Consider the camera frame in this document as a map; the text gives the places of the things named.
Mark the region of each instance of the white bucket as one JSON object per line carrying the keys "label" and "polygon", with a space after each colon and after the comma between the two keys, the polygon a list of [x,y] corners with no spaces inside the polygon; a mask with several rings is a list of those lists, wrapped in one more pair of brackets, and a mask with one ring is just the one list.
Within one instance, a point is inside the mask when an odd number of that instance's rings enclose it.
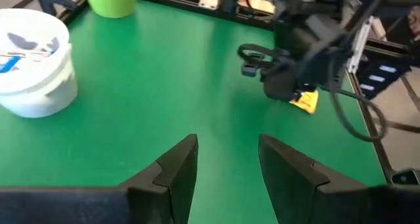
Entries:
{"label": "white bucket", "polygon": [[39,62],[23,62],[0,73],[0,104],[26,118],[40,118],[67,107],[77,95],[67,27],[40,11],[0,9],[1,51],[47,51]]}

